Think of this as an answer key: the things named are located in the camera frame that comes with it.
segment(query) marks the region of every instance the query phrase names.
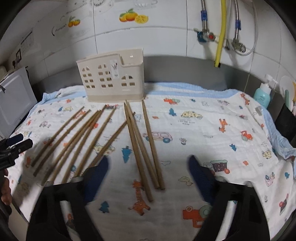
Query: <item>black container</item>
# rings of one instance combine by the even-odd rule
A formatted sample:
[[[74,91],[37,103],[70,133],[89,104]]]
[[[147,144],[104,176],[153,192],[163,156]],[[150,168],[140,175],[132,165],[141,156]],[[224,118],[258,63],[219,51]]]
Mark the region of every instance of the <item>black container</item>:
[[[296,117],[285,104],[275,121],[275,125],[281,135],[286,137],[288,141],[291,142],[296,135]]]

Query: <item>human hand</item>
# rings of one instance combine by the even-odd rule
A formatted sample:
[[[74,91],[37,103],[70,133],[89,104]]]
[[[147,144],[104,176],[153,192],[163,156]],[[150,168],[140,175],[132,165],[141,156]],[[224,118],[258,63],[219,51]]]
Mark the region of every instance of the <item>human hand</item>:
[[[8,176],[7,169],[4,170],[4,176]],[[4,202],[5,205],[10,205],[12,202],[12,196],[11,196],[11,189],[9,187],[9,180],[8,178],[4,178],[4,184],[1,188],[1,200]]]

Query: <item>yellow pipe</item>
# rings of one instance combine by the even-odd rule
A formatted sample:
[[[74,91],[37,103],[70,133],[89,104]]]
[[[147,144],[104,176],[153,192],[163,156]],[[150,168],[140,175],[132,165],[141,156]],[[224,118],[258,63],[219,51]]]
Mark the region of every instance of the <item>yellow pipe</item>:
[[[224,38],[225,38],[225,33],[226,33],[226,0],[221,0],[221,32],[219,36],[219,42],[218,42],[218,47],[217,47],[217,52],[216,52],[216,59],[215,59],[215,67],[219,67],[220,59],[221,59],[221,53],[222,53],[222,48],[223,48],[223,43],[224,43]]]

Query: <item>chopstick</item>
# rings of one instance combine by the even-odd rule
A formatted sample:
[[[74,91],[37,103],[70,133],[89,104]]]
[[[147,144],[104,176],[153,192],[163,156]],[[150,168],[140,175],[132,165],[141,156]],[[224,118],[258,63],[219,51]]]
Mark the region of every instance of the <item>chopstick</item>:
[[[86,153],[84,154],[81,163],[79,164],[74,176],[79,176],[82,172],[82,169],[85,166],[85,163],[87,162],[91,151],[94,147],[94,145],[96,144],[96,142],[98,141],[98,139],[100,138],[100,136],[102,135],[103,131],[105,130],[106,125],[108,124],[109,120],[111,119],[113,113],[115,112],[116,108],[113,108],[113,110],[111,111],[111,113],[109,114],[109,116],[107,117],[107,119],[105,120],[105,122],[103,123],[103,125],[101,126],[101,128],[99,129],[98,133],[96,134],[95,138],[93,139],[93,141],[91,142],[89,148],[87,149]]]
[[[88,110],[85,114],[83,114],[73,125],[70,126],[70,128],[57,140],[57,142],[52,146],[52,148],[46,153],[45,157],[41,160],[39,166],[36,168],[35,172],[33,173],[33,176],[37,176],[38,172],[42,168],[43,164],[46,162],[46,160],[50,157],[50,155],[54,152],[54,150],[57,148],[57,146],[62,142],[62,140],[70,133],[71,130],[75,128],[75,126],[90,112],[91,110]]]
[[[35,157],[35,159],[32,161],[31,166],[35,166],[35,164],[37,163],[37,161],[39,160],[39,158],[42,156],[42,154],[45,152],[46,148],[49,147],[49,145],[55,140],[55,138],[58,136],[58,134],[60,134],[60,132],[65,128],[65,126],[67,124],[70,123],[70,121],[78,115],[78,113],[84,108],[84,106],[82,108],[80,108],[74,115],[72,115],[70,117],[69,120],[67,120],[62,126],[61,128],[47,141],[47,143],[44,145],[44,147],[41,149],[41,151],[38,153],[38,155]]]
[[[94,167],[97,165],[98,161],[101,160],[102,156],[104,155],[104,152],[108,149],[108,147],[113,143],[113,141],[117,138],[117,136],[121,133],[121,131],[125,128],[127,124],[127,121],[125,121],[118,129],[117,131],[111,136],[111,138],[107,141],[107,143],[103,146],[101,151],[97,154],[97,156],[93,159],[93,161],[89,164],[88,168]]]
[[[65,163],[65,161],[67,160],[68,156],[70,155],[71,151],[73,150],[73,148],[75,147],[75,145],[77,144],[77,142],[80,140],[80,138],[82,137],[82,135],[84,134],[84,132],[86,131],[86,129],[89,127],[89,125],[92,123],[93,119],[96,117],[96,115],[98,114],[98,111],[95,112],[87,121],[84,125],[82,125],[80,127],[80,129],[75,133],[75,135],[69,140],[69,142],[67,143],[67,145],[64,147],[64,149],[61,151],[61,153],[58,155],[58,157],[55,159],[55,161],[53,163],[51,163],[48,171],[46,172],[43,181],[41,182],[41,185],[44,185],[45,182],[47,181],[47,179],[49,178],[49,176],[51,175],[51,173],[53,172],[53,176],[51,178],[52,184],[55,180],[55,178],[57,177],[59,171],[61,170],[63,164]]]
[[[64,174],[64,177],[63,177],[61,183],[66,183],[66,182],[68,181],[68,178],[69,178],[69,176],[70,176],[70,172],[71,172],[71,168],[72,168],[72,166],[75,164],[75,162],[76,162],[76,160],[77,160],[77,158],[78,158],[78,155],[79,155],[81,149],[83,148],[84,144],[86,143],[87,138],[89,137],[91,131],[93,130],[93,126],[94,126],[94,124],[95,124],[95,123],[98,121],[98,119],[101,117],[102,113],[103,113],[103,111],[100,110],[99,113],[98,113],[98,115],[97,115],[97,117],[96,117],[96,118],[94,119],[94,121],[91,123],[89,129],[87,130],[85,136],[83,137],[83,139],[82,139],[82,141],[80,142],[80,144],[79,144],[77,150],[75,151],[74,156],[72,157],[72,159],[71,159],[71,161],[70,161],[70,163],[69,163],[69,165],[68,165],[68,168],[67,168],[67,170],[66,170],[66,172],[65,172],[65,174]]]
[[[140,149],[141,149],[142,155],[144,157],[144,161],[146,163],[148,172],[149,172],[150,177],[152,179],[154,188],[155,189],[158,189],[159,188],[159,184],[158,184],[158,180],[157,180],[157,177],[156,177],[156,173],[155,173],[155,171],[154,171],[154,169],[152,167],[151,161],[149,159],[149,156],[148,156],[148,153],[147,153],[145,144],[144,144],[143,139],[141,137],[140,130],[139,130],[137,124],[136,124],[135,119],[133,118],[131,106],[130,106],[130,104],[129,104],[129,102],[127,100],[126,100],[126,106],[127,106],[127,111],[129,113],[130,119],[131,119],[131,126],[133,127],[133,130],[135,132],[136,138],[138,140],[138,144],[140,146]]]
[[[145,103],[144,103],[143,100],[142,100],[142,108],[143,108],[143,114],[144,114],[148,139],[149,139],[149,143],[150,143],[150,148],[151,148],[151,152],[152,152],[152,156],[153,156],[154,166],[155,166],[155,169],[156,169],[156,175],[157,175],[157,178],[158,178],[160,189],[163,190],[163,189],[165,189],[165,183],[163,181],[163,175],[162,175],[162,172],[161,172],[161,167],[160,167],[160,164],[159,164],[154,139],[153,139],[153,136],[152,136],[152,131],[151,131],[148,115],[147,115],[147,110],[146,110],[146,106],[145,106]]]
[[[152,202],[153,201],[153,196],[152,196],[151,189],[149,187],[148,180],[147,180],[147,177],[146,177],[146,174],[145,174],[145,171],[144,171],[144,167],[143,167],[141,157],[140,157],[139,147],[138,147],[138,144],[137,144],[137,141],[136,141],[135,133],[134,133],[133,127],[131,125],[131,119],[130,119],[130,116],[129,116],[128,112],[127,112],[127,107],[126,107],[125,103],[124,103],[124,111],[125,111],[125,114],[126,114],[126,121],[127,121],[127,124],[128,124],[128,132],[130,134],[131,145],[133,147],[133,152],[135,154],[135,159],[136,159],[136,163],[137,163],[137,166],[138,166],[141,182],[143,184],[143,187],[144,187],[144,190],[145,190],[148,201]]]

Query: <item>teal soap bottle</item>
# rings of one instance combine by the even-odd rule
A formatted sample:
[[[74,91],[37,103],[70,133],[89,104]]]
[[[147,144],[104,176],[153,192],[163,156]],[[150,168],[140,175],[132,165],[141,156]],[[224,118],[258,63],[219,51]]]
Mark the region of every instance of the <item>teal soap bottle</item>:
[[[270,102],[271,88],[266,83],[261,83],[260,87],[255,91],[254,100],[264,106],[266,109]]]

